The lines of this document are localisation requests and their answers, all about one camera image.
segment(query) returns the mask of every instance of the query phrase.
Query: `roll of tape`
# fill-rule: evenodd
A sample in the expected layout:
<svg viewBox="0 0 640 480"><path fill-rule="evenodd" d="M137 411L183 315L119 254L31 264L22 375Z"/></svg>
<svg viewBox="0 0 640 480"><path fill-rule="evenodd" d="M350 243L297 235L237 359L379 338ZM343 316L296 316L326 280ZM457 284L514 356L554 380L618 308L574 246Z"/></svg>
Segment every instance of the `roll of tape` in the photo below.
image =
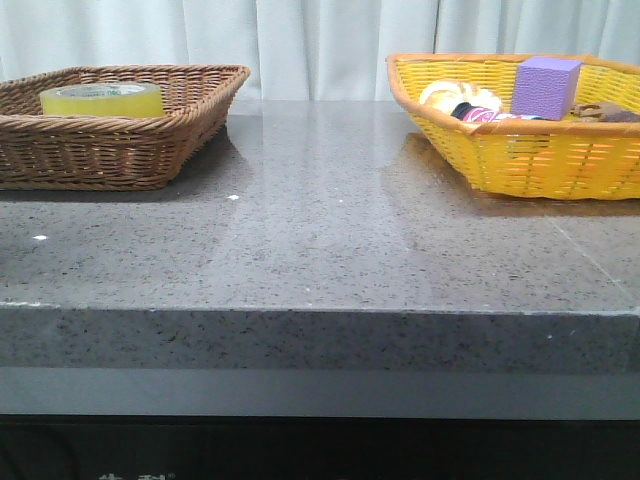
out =
<svg viewBox="0 0 640 480"><path fill-rule="evenodd" d="M40 93L45 115L161 117L162 92L153 83L87 83Z"/></svg>

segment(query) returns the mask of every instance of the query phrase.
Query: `purple sponge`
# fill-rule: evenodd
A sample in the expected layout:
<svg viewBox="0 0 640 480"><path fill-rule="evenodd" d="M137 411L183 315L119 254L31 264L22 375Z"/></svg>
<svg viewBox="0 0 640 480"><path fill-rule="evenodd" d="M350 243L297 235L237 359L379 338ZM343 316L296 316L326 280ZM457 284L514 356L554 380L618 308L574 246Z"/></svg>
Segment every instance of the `purple sponge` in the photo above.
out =
<svg viewBox="0 0 640 480"><path fill-rule="evenodd" d="M518 67L511 113L561 120L576 95L579 60L531 57Z"/></svg>

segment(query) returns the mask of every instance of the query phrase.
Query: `wicker basket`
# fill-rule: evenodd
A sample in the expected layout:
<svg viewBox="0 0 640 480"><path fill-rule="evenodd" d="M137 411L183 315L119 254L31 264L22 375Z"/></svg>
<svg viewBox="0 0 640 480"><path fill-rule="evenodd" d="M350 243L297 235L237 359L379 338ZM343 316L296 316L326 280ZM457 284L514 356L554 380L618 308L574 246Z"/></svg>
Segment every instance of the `wicker basket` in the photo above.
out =
<svg viewBox="0 0 640 480"><path fill-rule="evenodd" d="M0 84L0 189L165 186L226 121L249 76L240 65L75 67ZM77 83L152 82L157 118L42 115L38 93Z"/></svg>
<svg viewBox="0 0 640 480"><path fill-rule="evenodd" d="M640 112L640 67L593 56L553 56L583 62L576 103L609 100ZM396 54L387 63L398 103L472 187L518 197L640 197L640 123L469 123L418 103L432 81L457 78L493 90L508 109L518 65L529 57Z"/></svg>

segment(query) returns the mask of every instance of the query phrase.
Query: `gray granite countertop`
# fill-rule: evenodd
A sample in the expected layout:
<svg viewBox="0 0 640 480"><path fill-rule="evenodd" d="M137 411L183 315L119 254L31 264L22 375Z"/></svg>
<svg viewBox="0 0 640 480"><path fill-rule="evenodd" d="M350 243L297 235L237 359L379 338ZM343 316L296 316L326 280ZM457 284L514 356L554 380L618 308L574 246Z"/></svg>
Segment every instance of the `gray granite countertop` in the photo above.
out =
<svg viewBox="0 0 640 480"><path fill-rule="evenodd" d="M640 201L472 191L387 102L236 102L167 188L0 191L6 367L640 371Z"/></svg>

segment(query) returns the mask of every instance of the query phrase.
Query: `curtain fold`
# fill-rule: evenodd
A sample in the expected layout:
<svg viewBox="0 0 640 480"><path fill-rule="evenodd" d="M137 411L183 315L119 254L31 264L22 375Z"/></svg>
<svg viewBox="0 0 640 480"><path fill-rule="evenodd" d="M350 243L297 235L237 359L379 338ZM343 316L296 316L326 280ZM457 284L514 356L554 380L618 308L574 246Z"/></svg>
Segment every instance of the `curtain fold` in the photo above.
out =
<svg viewBox="0 0 640 480"><path fill-rule="evenodd" d="M390 100L395 52L640 64L637 0L0 0L0 80L72 65L239 63L244 99Z"/></svg>

